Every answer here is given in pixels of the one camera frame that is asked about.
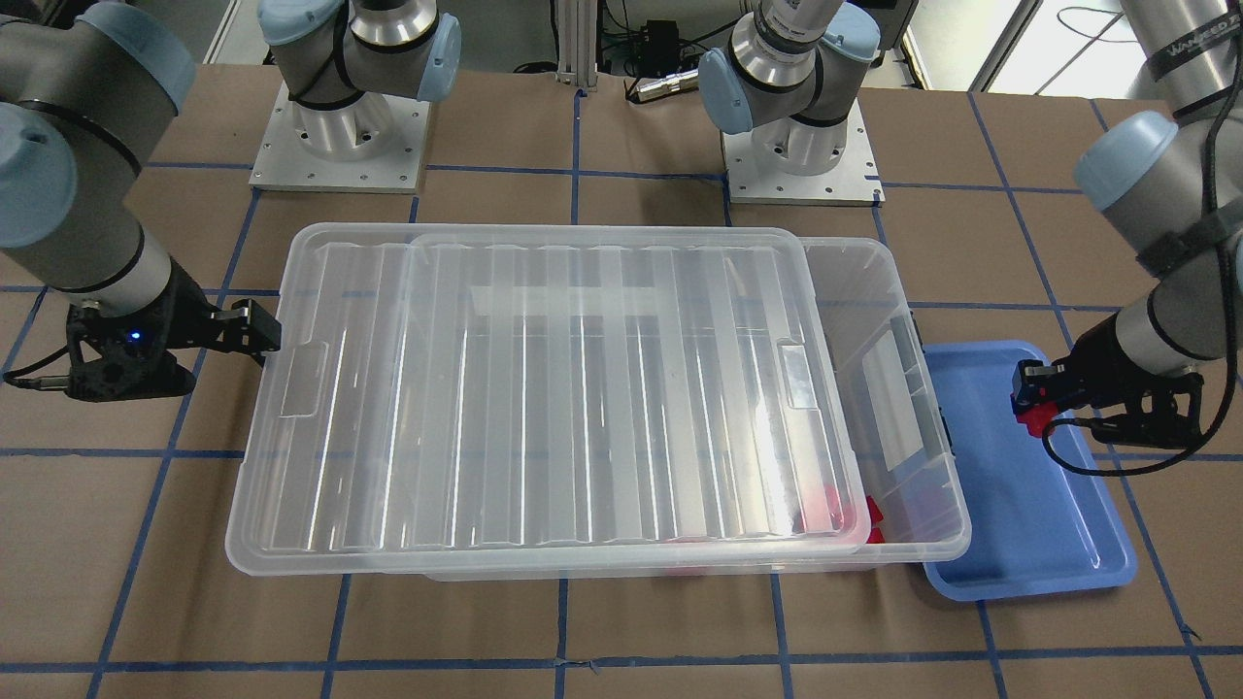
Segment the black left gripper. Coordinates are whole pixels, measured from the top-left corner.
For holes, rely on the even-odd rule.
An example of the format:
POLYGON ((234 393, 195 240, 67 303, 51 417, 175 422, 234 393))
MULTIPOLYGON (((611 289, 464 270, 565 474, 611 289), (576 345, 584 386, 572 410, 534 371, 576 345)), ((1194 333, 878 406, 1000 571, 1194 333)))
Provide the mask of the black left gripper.
POLYGON ((1091 405, 1122 405, 1117 415, 1093 423, 1093 437, 1105 444, 1155 449, 1190 449, 1204 437, 1199 423, 1203 378, 1154 376, 1124 353, 1114 313, 1079 337, 1065 357, 1045 364, 1018 362, 1013 376, 1012 412, 1057 403, 1059 414, 1091 405))

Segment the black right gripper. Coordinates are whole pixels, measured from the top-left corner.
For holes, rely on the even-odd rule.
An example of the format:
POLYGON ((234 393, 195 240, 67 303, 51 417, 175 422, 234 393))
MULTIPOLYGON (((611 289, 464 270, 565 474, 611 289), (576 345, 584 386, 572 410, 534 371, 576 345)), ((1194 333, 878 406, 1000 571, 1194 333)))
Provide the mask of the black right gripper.
POLYGON ((66 335, 65 393, 92 403, 189 394, 196 378, 179 364, 174 350, 236 352, 265 367, 283 343, 283 327, 256 301, 218 307, 178 262, 172 262, 164 290, 133 313, 106 316, 71 307, 66 335))

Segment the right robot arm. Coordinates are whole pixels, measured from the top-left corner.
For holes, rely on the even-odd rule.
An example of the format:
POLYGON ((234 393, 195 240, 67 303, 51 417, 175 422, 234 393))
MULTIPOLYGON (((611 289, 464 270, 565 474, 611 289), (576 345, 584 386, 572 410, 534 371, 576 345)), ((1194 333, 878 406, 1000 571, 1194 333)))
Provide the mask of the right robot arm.
MULTIPOLYGON (((387 98, 436 103, 460 67, 434 1, 262 1, 257 22, 311 155, 360 160, 394 139, 387 98)), ((264 364, 283 328, 254 300, 208 300, 126 197, 196 67, 163 22, 97 2, 68 29, 2 17, 2 252, 68 300, 65 345, 9 369, 17 389, 92 403, 181 397, 178 350, 264 364)))

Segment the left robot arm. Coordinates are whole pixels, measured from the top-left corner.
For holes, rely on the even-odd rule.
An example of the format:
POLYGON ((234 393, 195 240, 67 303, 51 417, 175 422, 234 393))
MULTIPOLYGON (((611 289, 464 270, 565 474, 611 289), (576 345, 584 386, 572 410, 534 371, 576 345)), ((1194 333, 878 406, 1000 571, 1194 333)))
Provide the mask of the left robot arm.
MULTIPOLYGON (((1065 358, 1022 361, 1016 420, 1049 439, 1068 410, 1122 408, 1086 420, 1098 442, 1193 450, 1218 429, 1199 425, 1199 366, 1241 350, 1241 4, 1125 1, 1168 114, 1144 111, 1085 150, 1073 177, 1156 280, 1098 323, 1065 358)), ((699 61, 713 124, 746 134, 786 119, 783 168, 827 150, 879 47, 873 17, 844 1, 763 1, 728 44, 699 61)))

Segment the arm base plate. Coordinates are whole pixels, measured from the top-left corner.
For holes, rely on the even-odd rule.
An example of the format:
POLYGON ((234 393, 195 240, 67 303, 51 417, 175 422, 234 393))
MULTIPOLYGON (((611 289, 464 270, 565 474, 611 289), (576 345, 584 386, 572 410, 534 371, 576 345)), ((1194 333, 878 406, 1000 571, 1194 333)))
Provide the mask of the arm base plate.
POLYGON ((888 200, 858 101, 835 126, 777 119, 721 134, 721 146, 735 203, 875 206, 888 200))
POLYGON ((265 192, 418 193, 434 106, 365 93, 334 111, 306 108, 281 87, 254 155, 265 192))

